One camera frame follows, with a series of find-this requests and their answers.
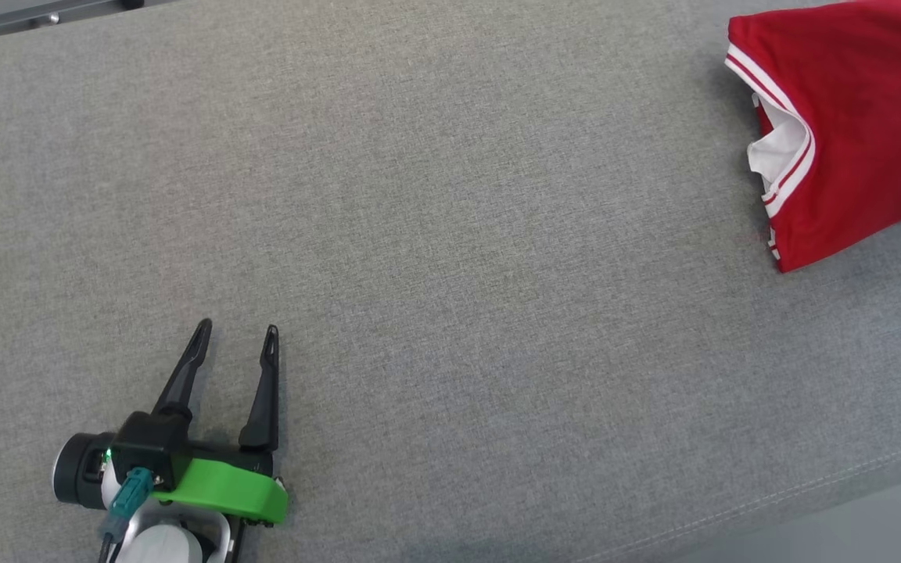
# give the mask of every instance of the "gray tabletop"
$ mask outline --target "gray tabletop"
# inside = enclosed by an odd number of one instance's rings
[[[659,560],[901,481],[901,225],[766,251],[723,68],[771,0],[184,0],[0,38],[0,560],[90,560],[72,432],[285,343],[244,561]]]

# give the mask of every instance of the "teal connector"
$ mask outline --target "teal connector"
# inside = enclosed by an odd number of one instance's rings
[[[117,496],[110,503],[110,510],[106,514],[106,520],[99,527],[100,538],[105,541],[109,536],[111,541],[119,542],[127,532],[131,517],[148,496],[155,489],[151,471],[143,467],[135,467],[127,474],[127,479],[117,491]]]

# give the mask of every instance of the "floor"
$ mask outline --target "floor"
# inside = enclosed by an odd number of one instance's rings
[[[901,485],[672,563],[891,563],[901,561]]]

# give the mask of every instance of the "green plastic part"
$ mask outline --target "green plastic part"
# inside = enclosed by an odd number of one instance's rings
[[[196,457],[175,491],[154,491],[151,496],[273,524],[283,522],[289,501],[287,491],[265,475]]]

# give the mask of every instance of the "red shirt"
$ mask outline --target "red shirt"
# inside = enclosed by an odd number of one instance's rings
[[[901,2],[735,17],[729,40],[762,111],[748,152],[780,270],[901,221]]]

